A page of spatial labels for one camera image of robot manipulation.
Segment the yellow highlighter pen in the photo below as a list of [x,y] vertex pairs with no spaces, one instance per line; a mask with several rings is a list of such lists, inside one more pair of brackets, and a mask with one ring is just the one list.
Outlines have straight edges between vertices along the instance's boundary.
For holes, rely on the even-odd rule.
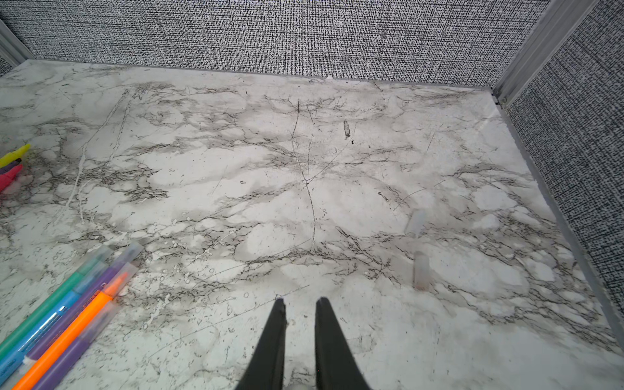
[[31,145],[30,144],[26,144],[24,146],[21,146],[21,148],[15,150],[15,151],[12,151],[12,152],[9,152],[9,153],[5,154],[0,159],[0,167],[1,168],[6,167],[10,163],[16,161],[16,159],[21,159],[24,156],[24,154],[30,150],[30,148],[31,148]]

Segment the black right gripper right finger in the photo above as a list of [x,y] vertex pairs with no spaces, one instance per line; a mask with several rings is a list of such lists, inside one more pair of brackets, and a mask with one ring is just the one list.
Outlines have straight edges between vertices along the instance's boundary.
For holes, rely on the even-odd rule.
[[360,372],[331,303],[316,302],[315,367],[318,389],[370,389]]

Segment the pink red pen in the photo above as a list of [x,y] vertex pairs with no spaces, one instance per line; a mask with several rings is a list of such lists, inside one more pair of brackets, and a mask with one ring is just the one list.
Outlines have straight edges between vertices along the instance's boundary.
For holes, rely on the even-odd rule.
[[13,182],[13,180],[16,178],[16,176],[20,173],[22,169],[23,169],[23,165],[18,164],[14,166],[12,169],[10,169],[9,171],[7,171],[6,173],[3,173],[1,175],[1,183],[0,183],[1,192],[5,190],[5,188],[8,187]]

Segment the clear pen cap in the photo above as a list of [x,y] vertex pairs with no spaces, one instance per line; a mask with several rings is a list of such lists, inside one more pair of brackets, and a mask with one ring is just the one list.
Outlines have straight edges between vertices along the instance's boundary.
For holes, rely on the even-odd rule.
[[432,271],[429,257],[423,253],[414,252],[414,287],[427,291],[432,280]]
[[408,237],[419,238],[426,222],[427,211],[421,209],[412,210],[404,234]]

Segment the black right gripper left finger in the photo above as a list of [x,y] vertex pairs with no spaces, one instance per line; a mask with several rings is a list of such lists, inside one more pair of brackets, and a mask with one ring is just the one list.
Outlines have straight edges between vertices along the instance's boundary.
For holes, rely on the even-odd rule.
[[281,390],[287,330],[284,299],[275,300],[250,363],[235,390]]

